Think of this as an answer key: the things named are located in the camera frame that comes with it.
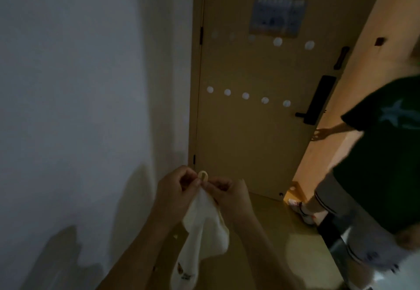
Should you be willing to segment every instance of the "floor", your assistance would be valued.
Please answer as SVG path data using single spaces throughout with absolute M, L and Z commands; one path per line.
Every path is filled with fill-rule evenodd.
M 255 194 L 251 194 L 251 201 L 280 260 L 296 277 L 301 289 L 333 290 L 339 287 L 343 279 L 314 227 L 305 225 L 284 202 Z M 186 236 L 181 225 L 169 235 L 148 289 L 169 289 L 171 271 Z M 244 249 L 232 229 L 227 253 L 202 261 L 196 289 L 255 289 Z

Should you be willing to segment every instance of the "white towel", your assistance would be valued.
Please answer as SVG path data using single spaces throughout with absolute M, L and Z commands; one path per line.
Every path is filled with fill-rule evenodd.
M 224 254 L 229 246 L 229 229 L 213 198 L 202 188 L 182 223 L 189 235 L 172 271 L 172 290 L 192 290 L 197 283 L 200 261 Z

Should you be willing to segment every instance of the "white sneaker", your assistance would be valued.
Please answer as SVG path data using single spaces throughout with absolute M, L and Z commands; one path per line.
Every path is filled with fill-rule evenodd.
M 298 213 L 303 221 L 308 224 L 308 225 L 313 225 L 315 224 L 315 221 L 313 219 L 313 215 L 307 215 L 305 213 L 302 212 L 302 202 L 301 201 L 296 201 L 294 199 L 289 199 L 287 201 L 287 204 L 289 204 L 290 208 L 295 212 Z

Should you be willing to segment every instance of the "forearm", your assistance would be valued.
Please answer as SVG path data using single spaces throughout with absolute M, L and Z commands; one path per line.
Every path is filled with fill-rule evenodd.
M 152 273 L 168 230 L 149 218 L 97 290 L 143 290 Z
M 273 245 L 256 217 L 240 224 L 235 230 L 244 245 L 258 290 L 295 289 L 290 274 L 280 264 Z
M 343 123 L 337 124 L 336 126 L 333 126 L 332 128 L 329 128 L 328 133 L 329 133 L 329 135 L 331 135 L 331 134 L 336 134 L 336 133 L 349 132 L 349 131 L 353 131 L 353 130 L 355 130 L 355 129 L 352 128 L 347 123 L 343 122 Z

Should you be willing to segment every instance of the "door handle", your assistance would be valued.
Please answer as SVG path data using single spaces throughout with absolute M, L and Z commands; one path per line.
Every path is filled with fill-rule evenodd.
M 296 112 L 295 117 L 303 118 L 303 123 L 309 125 L 315 125 L 318 121 L 319 114 L 321 113 L 325 102 L 327 101 L 334 84 L 336 83 L 337 77 L 331 75 L 323 75 L 318 83 L 318 87 L 312 98 L 311 104 L 309 105 L 306 113 Z
M 347 53 L 350 51 L 350 47 L 349 46 L 344 46 L 341 49 L 341 53 L 339 55 L 339 59 L 337 59 L 336 64 L 334 65 L 334 70 L 340 70 L 342 65 L 343 65 L 343 61 L 347 56 Z

